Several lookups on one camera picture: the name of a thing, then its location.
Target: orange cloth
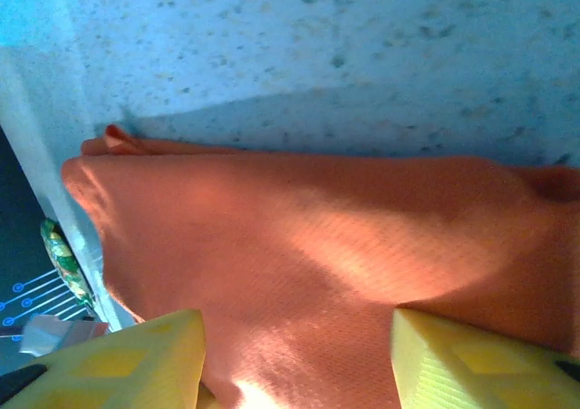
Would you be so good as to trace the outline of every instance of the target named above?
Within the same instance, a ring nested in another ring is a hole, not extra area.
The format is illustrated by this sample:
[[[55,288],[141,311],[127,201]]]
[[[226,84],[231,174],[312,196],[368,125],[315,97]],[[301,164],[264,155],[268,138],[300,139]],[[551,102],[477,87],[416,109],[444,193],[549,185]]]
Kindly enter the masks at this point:
[[[580,174],[205,148],[111,126],[63,167],[140,319],[200,309],[226,407],[398,407],[399,305],[576,353]]]

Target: fold of fabric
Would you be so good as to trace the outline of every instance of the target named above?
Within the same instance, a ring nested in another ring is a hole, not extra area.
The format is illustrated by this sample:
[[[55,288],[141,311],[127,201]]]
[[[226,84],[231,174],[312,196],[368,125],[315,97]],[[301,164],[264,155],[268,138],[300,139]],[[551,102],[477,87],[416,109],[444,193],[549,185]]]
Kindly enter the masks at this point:
[[[580,174],[141,140],[63,166],[107,288],[139,319],[190,307],[226,407],[398,407],[405,305],[578,354]]]

